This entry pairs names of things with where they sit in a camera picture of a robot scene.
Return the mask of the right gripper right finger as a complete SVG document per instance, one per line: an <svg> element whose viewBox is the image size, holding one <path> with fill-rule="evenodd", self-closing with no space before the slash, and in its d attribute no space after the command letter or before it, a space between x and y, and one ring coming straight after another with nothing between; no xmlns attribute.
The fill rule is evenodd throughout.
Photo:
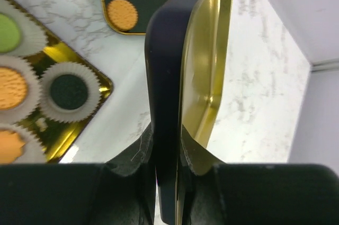
<svg viewBox="0 0 339 225"><path fill-rule="evenodd" d="M179 224L338 224L338 176L317 164L227 164L182 129Z"/></svg>

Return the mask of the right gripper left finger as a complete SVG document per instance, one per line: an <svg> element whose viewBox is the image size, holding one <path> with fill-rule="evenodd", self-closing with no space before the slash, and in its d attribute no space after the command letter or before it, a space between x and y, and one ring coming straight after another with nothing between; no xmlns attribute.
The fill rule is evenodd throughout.
<svg viewBox="0 0 339 225"><path fill-rule="evenodd" d="M1 224L153 224L156 178L147 127L105 163L1 167Z"/></svg>

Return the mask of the black chocolate sandwich cookie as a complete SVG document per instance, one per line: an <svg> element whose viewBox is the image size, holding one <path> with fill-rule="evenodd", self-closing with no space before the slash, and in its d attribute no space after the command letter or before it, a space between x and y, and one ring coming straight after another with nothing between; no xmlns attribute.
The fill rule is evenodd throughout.
<svg viewBox="0 0 339 225"><path fill-rule="evenodd" d="M76 75L60 75L51 82L50 97L59 108L76 110L86 103L88 87Z"/></svg>

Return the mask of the orange pumpkin cookie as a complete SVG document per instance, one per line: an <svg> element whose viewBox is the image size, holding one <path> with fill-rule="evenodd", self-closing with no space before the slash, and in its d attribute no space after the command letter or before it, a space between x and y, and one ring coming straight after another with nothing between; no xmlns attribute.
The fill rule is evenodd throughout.
<svg viewBox="0 0 339 225"><path fill-rule="evenodd" d="M1 164L10 164L15 162L23 155L24 146L25 142L21 139L21 136L17 132L1 130Z"/></svg>

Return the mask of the square cookie tin box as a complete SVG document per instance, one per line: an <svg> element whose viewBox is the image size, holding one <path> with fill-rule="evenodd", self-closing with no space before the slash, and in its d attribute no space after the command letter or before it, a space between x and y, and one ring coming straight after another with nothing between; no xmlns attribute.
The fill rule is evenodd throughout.
<svg viewBox="0 0 339 225"><path fill-rule="evenodd" d="M1 0L1 163L56 162L112 81L15 0Z"/></svg>

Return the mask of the beige sandwich biscuit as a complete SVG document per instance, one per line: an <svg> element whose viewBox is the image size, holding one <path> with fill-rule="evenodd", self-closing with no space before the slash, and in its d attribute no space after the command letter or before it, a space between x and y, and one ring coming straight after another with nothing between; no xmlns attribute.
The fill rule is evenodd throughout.
<svg viewBox="0 0 339 225"><path fill-rule="evenodd" d="M1 110L19 106L28 94L26 79L20 72L1 67Z"/></svg>

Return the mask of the gold tin lid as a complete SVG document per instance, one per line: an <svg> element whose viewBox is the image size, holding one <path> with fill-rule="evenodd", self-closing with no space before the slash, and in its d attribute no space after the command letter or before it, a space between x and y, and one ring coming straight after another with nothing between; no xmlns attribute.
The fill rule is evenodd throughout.
<svg viewBox="0 0 339 225"><path fill-rule="evenodd" d="M197 181L219 159L207 151L220 108L232 0L168 0L145 38L160 215L190 224Z"/></svg>

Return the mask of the green macaron cookie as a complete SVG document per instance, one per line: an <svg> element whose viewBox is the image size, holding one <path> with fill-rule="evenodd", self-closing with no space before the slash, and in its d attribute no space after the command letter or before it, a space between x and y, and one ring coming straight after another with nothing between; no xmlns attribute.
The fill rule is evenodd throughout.
<svg viewBox="0 0 339 225"><path fill-rule="evenodd" d="M1 13L1 53L13 51L21 42L21 30L9 16Z"/></svg>

